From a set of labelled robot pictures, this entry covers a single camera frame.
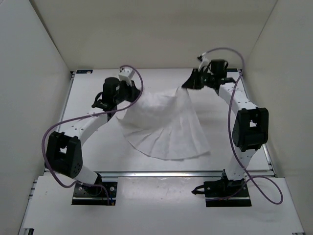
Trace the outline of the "white pleated skirt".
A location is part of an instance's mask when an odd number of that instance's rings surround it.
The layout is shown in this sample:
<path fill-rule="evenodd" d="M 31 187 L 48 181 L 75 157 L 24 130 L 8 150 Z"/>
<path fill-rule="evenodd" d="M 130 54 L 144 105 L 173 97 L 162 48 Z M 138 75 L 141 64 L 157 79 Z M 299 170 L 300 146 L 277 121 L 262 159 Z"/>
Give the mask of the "white pleated skirt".
<path fill-rule="evenodd" d="M 187 89 L 144 91 L 117 120 L 129 144 L 148 157 L 176 161 L 210 151 Z"/>

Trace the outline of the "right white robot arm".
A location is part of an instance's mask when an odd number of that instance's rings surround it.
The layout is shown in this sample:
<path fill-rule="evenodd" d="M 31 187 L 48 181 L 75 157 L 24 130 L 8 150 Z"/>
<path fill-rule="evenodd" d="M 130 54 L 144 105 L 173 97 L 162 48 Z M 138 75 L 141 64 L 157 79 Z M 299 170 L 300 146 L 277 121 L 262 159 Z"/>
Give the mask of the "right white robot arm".
<path fill-rule="evenodd" d="M 183 88 L 200 90 L 209 87 L 229 105 L 229 113 L 236 116 L 229 123 L 231 148 L 235 155 L 223 172 L 224 181 L 219 184 L 221 194 L 231 196 L 237 185 L 244 181 L 245 170 L 253 155 L 268 140 L 268 110 L 259 108 L 237 88 L 234 78 L 227 76 L 228 62 L 223 59 L 204 60 L 193 69 Z"/>

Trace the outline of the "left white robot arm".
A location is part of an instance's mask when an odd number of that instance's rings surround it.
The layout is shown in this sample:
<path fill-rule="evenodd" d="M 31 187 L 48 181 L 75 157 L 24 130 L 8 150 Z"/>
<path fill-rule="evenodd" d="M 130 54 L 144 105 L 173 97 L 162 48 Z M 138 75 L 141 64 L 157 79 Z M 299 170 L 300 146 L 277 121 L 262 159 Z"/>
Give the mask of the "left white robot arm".
<path fill-rule="evenodd" d="M 87 115 L 75 118 L 76 123 L 63 132 L 52 132 L 44 146 L 45 166 L 53 176 L 57 173 L 85 185 L 92 195 L 102 190 L 101 176 L 83 164 L 82 146 L 98 128 L 105 125 L 118 112 L 117 106 L 127 101 L 134 105 L 142 92 L 135 82 L 116 77 L 105 79 Z"/>

